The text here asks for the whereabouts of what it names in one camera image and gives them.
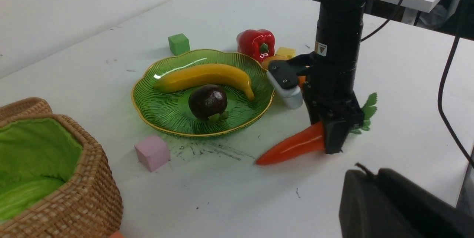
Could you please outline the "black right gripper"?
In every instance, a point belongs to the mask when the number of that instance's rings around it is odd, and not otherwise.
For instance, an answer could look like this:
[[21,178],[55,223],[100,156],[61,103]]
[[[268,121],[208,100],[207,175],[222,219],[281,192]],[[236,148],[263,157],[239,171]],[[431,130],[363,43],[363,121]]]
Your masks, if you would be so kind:
[[287,61],[298,76],[305,76],[303,99],[310,123],[322,121],[325,153],[342,152],[350,130],[364,124],[365,114],[354,94],[357,57],[323,57],[315,52]]

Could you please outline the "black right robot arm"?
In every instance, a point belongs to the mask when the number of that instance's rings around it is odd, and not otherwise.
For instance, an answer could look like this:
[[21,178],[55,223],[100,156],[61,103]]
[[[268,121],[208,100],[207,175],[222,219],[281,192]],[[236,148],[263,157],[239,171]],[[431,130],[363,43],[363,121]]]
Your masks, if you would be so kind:
[[320,0],[313,52],[290,59],[292,77],[304,76],[303,100],[310,122],[321,123],[324,149],[336,154],[364,113],[354,93],[367,0]]

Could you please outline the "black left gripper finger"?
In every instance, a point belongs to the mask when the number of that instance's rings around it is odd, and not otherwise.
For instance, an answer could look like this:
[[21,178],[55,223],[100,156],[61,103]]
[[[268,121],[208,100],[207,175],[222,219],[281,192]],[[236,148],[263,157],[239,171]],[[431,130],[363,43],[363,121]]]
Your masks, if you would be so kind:
[[398,172],[362,164],[345,173],[339,222],[344,238],[472,238],[473,218]]

